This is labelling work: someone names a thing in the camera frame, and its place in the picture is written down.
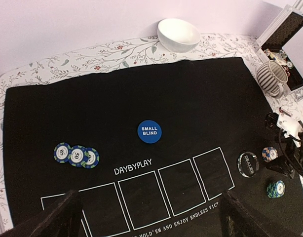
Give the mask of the clear acrylic dealer button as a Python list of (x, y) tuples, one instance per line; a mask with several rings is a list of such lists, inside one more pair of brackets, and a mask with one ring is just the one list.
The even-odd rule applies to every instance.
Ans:
[(245, 178), (252, 178), (259, 171), (259, 161), (257, 156), (250, 151), (245, 151), (237, 159), (237, 169)]

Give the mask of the blue small blind button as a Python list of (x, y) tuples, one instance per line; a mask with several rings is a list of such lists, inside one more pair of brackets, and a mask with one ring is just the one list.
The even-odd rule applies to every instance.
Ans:
[(162, 137), (160, 125), (153, 120), (142, 121), (137, 128), (138, 137), (147, 144), (154, 144)]

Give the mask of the blue peach chip stack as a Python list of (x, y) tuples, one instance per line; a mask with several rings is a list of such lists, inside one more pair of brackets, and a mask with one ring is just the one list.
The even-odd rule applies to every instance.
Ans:
[(265, 162), (271, 162), (278, 158), (278, 151), (274, 147), (265, 147), (262, 150), (262, 158)]

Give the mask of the green chip stack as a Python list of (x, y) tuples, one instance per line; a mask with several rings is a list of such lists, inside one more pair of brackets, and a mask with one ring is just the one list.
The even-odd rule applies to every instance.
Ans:
[(285, 194), (285, 184), (282, 180), (268, 184), (266, 194), (269, 198), (280, 198)]

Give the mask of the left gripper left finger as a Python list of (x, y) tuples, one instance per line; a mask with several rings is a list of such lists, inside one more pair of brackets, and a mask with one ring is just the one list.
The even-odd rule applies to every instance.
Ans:
[(78, 191), (70, 190), (48, 208), (2, 234), (1, 237), (77, 237), (82, 203)]

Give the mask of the blue fifty chips row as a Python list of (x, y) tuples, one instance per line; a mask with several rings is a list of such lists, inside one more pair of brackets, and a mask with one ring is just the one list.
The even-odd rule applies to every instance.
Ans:
[(95, 168), (100, 162), (100, 155), (96, 149), (81, 145), (70, 146), (66, 142), (56, 145), (53, 157), (58, 163), (68, 162), (71, 166), (86, 169)]

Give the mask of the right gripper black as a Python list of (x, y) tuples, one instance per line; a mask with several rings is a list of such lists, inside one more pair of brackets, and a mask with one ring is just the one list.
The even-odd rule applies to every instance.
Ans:
[(303, 178), (303, 150), (298, 148), (291, 138), (275, 138), (279, 147), (279, 157), (265, 167), (293, 179), (296, 174)]

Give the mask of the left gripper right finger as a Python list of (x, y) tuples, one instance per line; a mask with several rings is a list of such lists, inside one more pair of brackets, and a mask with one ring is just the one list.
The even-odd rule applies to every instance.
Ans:
[(224, 237), (300, 237), (283, 225), (244, 205), (233, 191), (222, 193), (220, 223)]

